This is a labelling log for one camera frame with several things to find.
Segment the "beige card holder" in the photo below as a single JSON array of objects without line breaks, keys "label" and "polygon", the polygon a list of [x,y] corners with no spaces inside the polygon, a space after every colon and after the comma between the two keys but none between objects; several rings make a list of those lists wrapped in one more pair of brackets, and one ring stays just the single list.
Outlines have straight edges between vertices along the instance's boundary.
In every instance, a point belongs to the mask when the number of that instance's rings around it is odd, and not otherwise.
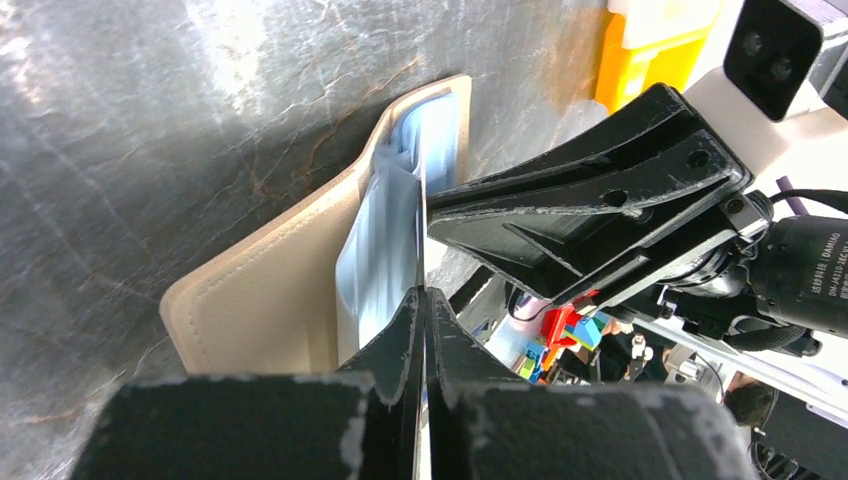
[{"label": "beige card holder", "polygon": [[348,359],[337,341],[335,264],[371,158],[404,114],[449,93],[459,103],[456,179],[465,181],[472,79],[459,74],[397,98],[350,166],[167,289],[159,311],[188,373],[328,372]]}]

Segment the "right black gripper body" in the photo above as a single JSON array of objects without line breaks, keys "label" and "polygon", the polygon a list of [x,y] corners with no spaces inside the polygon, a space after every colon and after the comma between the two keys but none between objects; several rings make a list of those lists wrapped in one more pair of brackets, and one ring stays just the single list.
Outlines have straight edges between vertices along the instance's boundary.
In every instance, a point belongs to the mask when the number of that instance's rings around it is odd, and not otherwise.
[{"label": "right black gripper body", "polygon": [[606,207],[596,301],[628,321],[678,319],[737,351],[818,352],[847,334],[847,221],[774,216],[779,196],[692,194]]}]

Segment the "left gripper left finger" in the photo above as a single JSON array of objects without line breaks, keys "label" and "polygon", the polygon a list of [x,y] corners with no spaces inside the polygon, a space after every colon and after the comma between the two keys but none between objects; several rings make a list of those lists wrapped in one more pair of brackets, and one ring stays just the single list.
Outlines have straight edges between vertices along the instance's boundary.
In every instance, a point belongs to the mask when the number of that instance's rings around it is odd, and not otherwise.
[{"label": "left gripper left finger", "polygon": [[107,402],[76,479],[411,479],[422,288],[338,370],[136,382]]}]

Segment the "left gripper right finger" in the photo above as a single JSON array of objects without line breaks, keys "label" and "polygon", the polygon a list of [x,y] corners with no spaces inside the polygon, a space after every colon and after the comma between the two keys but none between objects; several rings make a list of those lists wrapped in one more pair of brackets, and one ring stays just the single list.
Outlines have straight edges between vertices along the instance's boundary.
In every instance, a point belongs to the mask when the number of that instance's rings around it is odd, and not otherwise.
[{"label": "left gripper right finger", "polygon": [[539,386],[423,296],[436,479],[751,479],[731,416],[702,391],[665,384]]}]

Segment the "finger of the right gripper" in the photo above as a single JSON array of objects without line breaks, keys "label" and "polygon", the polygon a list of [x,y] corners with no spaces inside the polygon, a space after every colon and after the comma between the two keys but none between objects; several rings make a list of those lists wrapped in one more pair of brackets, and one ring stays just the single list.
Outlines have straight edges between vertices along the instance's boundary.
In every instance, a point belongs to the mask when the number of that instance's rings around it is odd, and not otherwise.
[{"label": "finger of the right gripper", "polygon": [[750,170],[676,90],[650,87],[574,139],[433,196],[429,235],[557,304],[618,305],[732,240]]}]

